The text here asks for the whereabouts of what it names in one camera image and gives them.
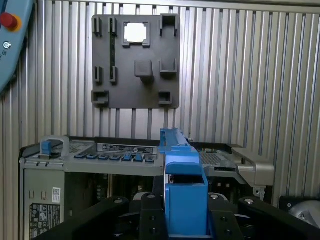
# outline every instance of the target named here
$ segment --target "ribbed aluminum panel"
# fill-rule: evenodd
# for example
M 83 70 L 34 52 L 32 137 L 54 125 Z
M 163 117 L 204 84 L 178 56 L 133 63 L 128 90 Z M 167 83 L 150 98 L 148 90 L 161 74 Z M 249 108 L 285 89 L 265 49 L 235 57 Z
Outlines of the ribbed aluminum panel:
M 109 2 L 35 6 L 18 81 L 0 104 L 0 239 L 18 238 L 19 148 L 51 134 L 158 139 L 160 128 L 177 127 L 195 141 L 239 144 L 273 160 L 275 205 L 281 195 L 319 195 L 320 8 Z M 161 13 L 181 19 L 180 107 L 94 108 L 91 17 Z

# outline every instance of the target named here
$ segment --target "white sticker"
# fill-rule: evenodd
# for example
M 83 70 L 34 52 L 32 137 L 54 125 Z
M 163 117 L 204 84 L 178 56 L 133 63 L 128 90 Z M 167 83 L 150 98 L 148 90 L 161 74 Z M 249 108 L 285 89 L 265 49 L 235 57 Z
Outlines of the white sticker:
M 128 23 L 124 27 L 124 39 L 129 43 L 143 43 L 147 39 L 147 27 L 143 23 Z
M 59 188 L 59 187 L 52 188 L 52 203 L 53 204 L 60 203 L 60 194 L 61 194 L 61 188 Z

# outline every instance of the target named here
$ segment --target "barcode label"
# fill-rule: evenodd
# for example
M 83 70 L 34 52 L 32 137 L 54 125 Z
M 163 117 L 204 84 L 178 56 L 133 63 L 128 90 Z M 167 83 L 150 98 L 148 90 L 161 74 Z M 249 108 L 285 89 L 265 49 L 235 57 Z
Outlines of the barcode label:
M 52 203 L 53 204 L 60 203 L 60 194 L 61 194 L 61 188 L 59 188 L 59 187 L 52 188 Z

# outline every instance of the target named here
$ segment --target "black plastic holder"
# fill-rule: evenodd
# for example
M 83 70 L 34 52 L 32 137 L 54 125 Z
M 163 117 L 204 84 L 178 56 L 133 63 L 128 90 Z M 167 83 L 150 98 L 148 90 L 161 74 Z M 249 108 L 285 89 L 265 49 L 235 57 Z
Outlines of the black plastic holder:
M 92 17 L 91 99 L 96 107 L 178 108 L 179 64 L 177 14 Z

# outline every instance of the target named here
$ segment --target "corrugated metal wall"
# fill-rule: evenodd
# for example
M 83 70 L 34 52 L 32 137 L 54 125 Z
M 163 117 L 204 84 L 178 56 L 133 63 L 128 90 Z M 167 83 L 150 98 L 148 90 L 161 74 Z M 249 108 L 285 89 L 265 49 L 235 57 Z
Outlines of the corrugated metal wall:
M 281 195 L 319 195 L 320 8 L 109 2 L 39 0 L 34 8 L 18 80 L 0 104 L 0 239 L 18 238 L 19 148 L 51 134 L 158 139 L 160 128 L 178 127 L 195 141 L 240 144 L 274 161 L 275 204 Z M 91 17 L 161 13 L 181 18 L 180 107 L 94 108 Z

